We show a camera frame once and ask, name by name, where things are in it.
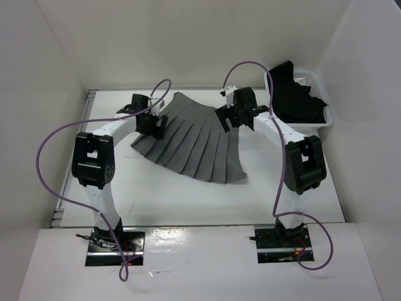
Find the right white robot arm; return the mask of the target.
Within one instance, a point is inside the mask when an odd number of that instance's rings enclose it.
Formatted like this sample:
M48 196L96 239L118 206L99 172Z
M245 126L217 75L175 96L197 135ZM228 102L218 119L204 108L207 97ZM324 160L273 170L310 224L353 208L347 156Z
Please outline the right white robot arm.
M282 153L282 170L272 215L276 218L274 239L289 246L304 228L302 195L326 179L326 164L320 138L306 136L280 120L269 107L258 105L252 88L222 88L226 104L215 110L225 132L244 125L263 135Z

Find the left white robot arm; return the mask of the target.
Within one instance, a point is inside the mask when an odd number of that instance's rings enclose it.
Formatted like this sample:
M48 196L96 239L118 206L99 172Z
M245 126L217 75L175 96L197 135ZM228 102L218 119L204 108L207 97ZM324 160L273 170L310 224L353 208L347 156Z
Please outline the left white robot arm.
M125 242L111 189L116 172L115 146L133 132L163 138L168 121L159 115L163 106L163 100L134 93L132 101L111 121L93 132L76 135L71 173L83 186L89 205L96 209L94 240L102 241L109 250L119 250Z

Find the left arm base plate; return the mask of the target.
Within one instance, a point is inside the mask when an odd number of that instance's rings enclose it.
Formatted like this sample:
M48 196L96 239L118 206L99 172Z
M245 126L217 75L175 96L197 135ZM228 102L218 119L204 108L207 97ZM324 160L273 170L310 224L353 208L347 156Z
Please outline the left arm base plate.
M142 266L144 260L144 231L123 231L115 233L128 266ZM89 235L76 234L76 237L88 242L86 267L122 266L123 259L118 246L109 231L92 229Z

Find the grey pleated skirt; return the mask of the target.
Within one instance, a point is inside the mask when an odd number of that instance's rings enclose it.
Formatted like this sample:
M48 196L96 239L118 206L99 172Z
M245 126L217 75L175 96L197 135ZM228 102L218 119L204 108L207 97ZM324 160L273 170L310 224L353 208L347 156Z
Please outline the grey pleated skirt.
M239 160L239 130L223 131L215 108L174 93L161 111L164 138L140 135L131 148L145 159L199 181L232 184L247 178Z

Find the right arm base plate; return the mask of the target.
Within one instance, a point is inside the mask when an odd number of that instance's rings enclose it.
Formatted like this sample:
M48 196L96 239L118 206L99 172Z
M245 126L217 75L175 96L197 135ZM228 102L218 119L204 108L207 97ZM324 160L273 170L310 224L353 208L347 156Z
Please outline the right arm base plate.
M275 225L255 226L249 239L256 243L258 263L289 263L314 261L309 231L304 224L286 229L278 221Z

